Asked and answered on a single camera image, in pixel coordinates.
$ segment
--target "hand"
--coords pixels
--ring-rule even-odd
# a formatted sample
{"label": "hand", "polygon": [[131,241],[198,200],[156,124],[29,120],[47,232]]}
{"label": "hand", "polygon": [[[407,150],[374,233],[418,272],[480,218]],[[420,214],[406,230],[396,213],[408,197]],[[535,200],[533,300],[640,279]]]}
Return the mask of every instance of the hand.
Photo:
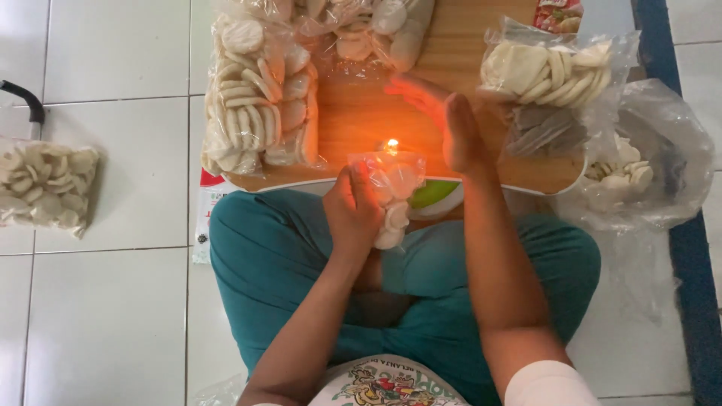
{"label": "hand", "polygon": [[443,133],[444,161],[449,169],[467,173],[477,163],[489,161],[466,96],[410,74],[393,75],[384,91],[389,95],[403,95],[407,103],[431,117]]}
{"label": "hand", "polygon": [[383,221],[365,163],[341,170],[336,184],[323,197],[323,209],[334,240],[334,252],[363,264]]}

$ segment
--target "blue floor trim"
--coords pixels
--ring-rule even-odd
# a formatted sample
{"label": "blue floor trim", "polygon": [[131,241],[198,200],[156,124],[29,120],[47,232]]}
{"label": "blue floor trim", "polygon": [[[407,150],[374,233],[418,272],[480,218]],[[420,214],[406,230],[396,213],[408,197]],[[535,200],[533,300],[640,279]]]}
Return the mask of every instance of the blue floor trim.
{"label": "blue floor trim", "polygon": [[[682,94],[666,0],[632,0],[632,5],[647,76]],[[682,281],[679,310],[695,405],[722,406],[722,329],[703,214],[672,229],[669,247]]]}

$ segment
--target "red packaging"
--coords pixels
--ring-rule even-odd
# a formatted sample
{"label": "red packaging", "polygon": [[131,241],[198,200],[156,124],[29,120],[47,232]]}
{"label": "red packaging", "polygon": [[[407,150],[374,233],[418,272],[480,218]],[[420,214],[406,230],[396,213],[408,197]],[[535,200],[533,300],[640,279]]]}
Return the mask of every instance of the red packaging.
{"label": "red packaging", "polygon": [[581,0],[539,0],[534,27],[555,34],[576,34],[583,15]]}

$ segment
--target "person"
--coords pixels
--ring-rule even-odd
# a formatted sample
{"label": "person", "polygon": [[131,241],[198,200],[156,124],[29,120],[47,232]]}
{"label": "person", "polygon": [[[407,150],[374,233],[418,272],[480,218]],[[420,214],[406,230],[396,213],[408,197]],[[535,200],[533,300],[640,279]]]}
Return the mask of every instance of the person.
{"label": "person", "polygon": [[[554,217],[512,218],[463,95],[408,74],[386,92],[441,129],[464,221],[372,250],[383,216],[363,164],[323,198],[221,200],[211,260],[250,374],[238,405],[599,405],[565,352],[599,281],[594,240]],[[369,326],[374,291],[412,300]]]}

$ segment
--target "green bowl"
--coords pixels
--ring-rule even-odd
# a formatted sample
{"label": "green bowl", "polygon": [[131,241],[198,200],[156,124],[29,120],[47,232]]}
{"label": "green bowl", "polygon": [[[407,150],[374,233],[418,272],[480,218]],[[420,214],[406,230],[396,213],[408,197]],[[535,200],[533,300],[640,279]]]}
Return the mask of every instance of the green bowl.
{"label": "green bowl", "polygon": [[426,186],[416,190],[411,198],[411,208],[414,210],[429,207],[446,199],[458,188],[458,182],[426,181]]}

